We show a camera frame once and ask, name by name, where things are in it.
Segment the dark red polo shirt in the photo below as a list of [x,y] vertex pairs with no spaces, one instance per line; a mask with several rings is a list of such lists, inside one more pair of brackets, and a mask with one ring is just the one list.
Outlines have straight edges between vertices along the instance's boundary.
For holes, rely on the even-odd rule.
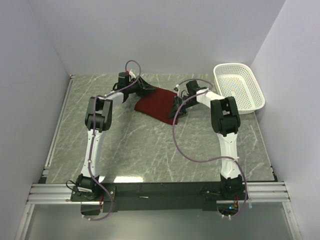
[[171,113],[176,96],[177,94],[170,90],[155,87],[153,93],[140,98],[135,104],[134,110],[163,123],[173,125],[173,118],[168,118],[168,116]]

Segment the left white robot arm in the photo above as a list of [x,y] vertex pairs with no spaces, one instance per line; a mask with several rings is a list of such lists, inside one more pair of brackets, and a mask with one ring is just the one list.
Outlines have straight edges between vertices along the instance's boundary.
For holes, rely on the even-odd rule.
[[111,128],[113,109],[123,104],[131,94],[145,97],[155,90],[155,87],[139,75],[135,76],[131,71],[125,71],[118,74],[118,82],[114,84],[110,93],[89,99],[84,121],[87,128],[86,154],[80,175],[75,182],[75,194],[84,196],[88,201],[94,201],[100,195],[100,156],[104,138]]

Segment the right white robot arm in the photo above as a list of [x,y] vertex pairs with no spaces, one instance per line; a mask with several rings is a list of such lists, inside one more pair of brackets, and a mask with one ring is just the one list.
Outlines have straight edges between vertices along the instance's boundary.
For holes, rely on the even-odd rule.
[[212,91],[213,84],[207,80],[191,78],[178,83],[174,90],[179,93],[179,86],[186,84],[187,95],[177,95],[173,99],[172,109],[168,118],[173,119],[172,137],[176,149],[186,159],[201,163],[200,160],[192,159],[182,152],[178,146],[175,135],[177,118],[187,113],[186,109],[197,104],[202,104],[210,109],[211,127],[217,134],[220,156],[213,157],[206,162],[221,159],[219,194],[226,200],[232,199],[245,190],[242,173],[238,163],[237,138],[241,119],[234,97],[224,97]]

